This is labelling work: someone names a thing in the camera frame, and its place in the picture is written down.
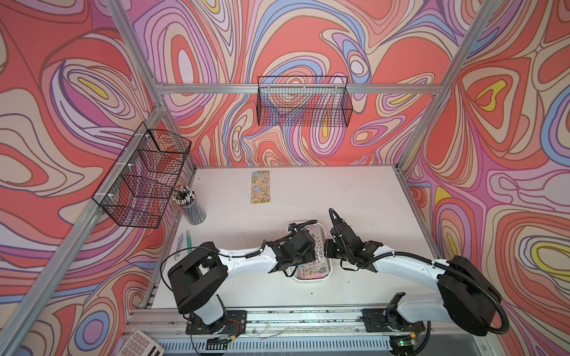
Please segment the yellow green sticker sheet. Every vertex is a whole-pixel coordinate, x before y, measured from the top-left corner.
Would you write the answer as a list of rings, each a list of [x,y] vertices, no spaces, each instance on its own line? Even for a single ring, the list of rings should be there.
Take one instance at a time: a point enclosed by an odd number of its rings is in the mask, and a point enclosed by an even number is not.
[[[270,202],[270,172],[252,172],[250,203],[261,204]]]

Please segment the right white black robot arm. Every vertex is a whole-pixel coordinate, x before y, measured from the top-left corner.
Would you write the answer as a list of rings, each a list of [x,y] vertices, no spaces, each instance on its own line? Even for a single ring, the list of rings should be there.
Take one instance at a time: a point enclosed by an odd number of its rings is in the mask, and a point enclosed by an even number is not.
[[[329,216],[332,237],[326,243],[327,258],[339,260],[347,271],[392,274],[430,290],[423,295],[396,293],[383,311],[391,329],[437,321],[455,323],[476,336],[509,331],[500,292],[469,259],[435,260],[377,241],[364,242],[334,209],[329,210]]]

